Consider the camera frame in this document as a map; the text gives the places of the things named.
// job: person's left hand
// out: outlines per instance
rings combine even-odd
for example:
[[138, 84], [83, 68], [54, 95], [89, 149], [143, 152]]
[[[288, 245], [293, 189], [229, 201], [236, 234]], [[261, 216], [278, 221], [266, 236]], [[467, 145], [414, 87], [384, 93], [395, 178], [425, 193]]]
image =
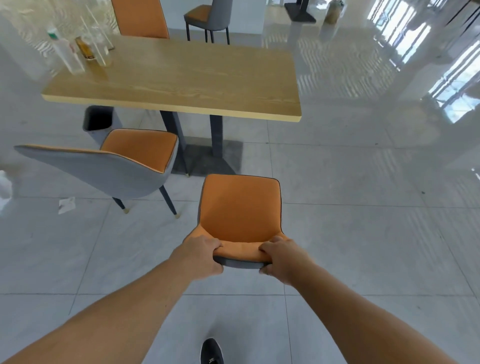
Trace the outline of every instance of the person's left hand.
[[223, 272], [223, 266], [213, 260], [213, 251], [219, 246], [219, 239], [189, 238], [175, 248], [169, 260], [182, 265], [192, 280], [215, 276]]

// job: sneaker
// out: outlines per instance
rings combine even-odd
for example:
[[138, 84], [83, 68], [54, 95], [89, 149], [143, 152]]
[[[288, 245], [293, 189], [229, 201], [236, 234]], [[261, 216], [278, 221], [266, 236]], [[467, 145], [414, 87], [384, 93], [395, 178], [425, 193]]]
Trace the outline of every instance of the sneaker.
[[214, 338], [204, 341], [200, 352], [200, 364], [224, 364], [222, 349]]

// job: hand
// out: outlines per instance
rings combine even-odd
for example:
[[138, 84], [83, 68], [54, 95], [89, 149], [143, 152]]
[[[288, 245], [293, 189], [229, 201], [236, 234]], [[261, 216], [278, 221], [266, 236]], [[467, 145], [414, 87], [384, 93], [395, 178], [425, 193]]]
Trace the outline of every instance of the hand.
[[213, 251], [219, 246], [219, 239], [203, 235], [188, 238], [175, 248], [169, 260], [182, 265], [192, 280], [215, 276], [223, 272], [223, 266], [213, 260]]
[[284, 284], [292, 285], [292, 275], [305, 265], [314, 264], [308, 253], [291, 239], [283, 240], [279, 236], [264, 242], [258, 247], [272, 257], [272, 264], [260, 269], [260, 274], [277, 278]]

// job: person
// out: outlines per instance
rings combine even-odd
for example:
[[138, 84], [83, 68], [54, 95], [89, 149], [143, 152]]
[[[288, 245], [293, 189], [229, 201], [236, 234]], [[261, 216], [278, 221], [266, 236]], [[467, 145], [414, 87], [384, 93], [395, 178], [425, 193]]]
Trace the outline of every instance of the person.
[[[172, 307], [196, 279], [223, 272], [217, 239], [191, 238], [150, 272], [95, 302], [5, 364], [141, 363]], [[316, 265], [293, 240], [275, 237], [260, 249], [272, 264], [260, 273], [293, 286], [317, 314], [348, 364], [455, 363], [419, 332], [372, 304]], [[201, 364], [224, 364], [216, 341]]]

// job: trash can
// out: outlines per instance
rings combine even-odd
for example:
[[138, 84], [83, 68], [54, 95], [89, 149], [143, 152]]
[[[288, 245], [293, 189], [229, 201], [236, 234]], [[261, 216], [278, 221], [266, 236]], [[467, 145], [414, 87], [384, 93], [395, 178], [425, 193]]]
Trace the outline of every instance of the trash can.
[[120, 119], [111, 106], [92, 105], [85, 110], [83, 130], [102, 146], [109, 132], [122, 127]]

